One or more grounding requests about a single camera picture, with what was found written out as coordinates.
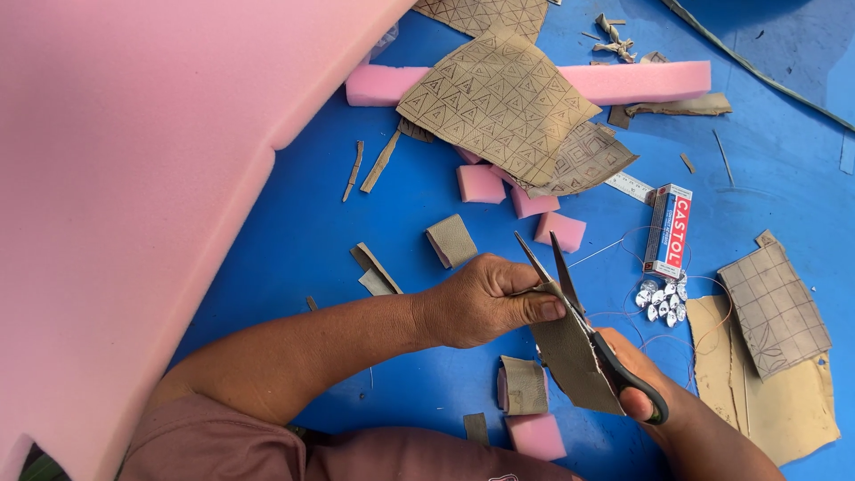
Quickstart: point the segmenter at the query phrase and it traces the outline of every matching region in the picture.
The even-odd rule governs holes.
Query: measuring tape
[[[609,177],[605,183],[627,194],[633,199],[638,200],[639,202],[647,205],[652,205],[653,203],[653,194],[656,193],[656,189],[648,186],[631,175],[618,172],[617,174]]]

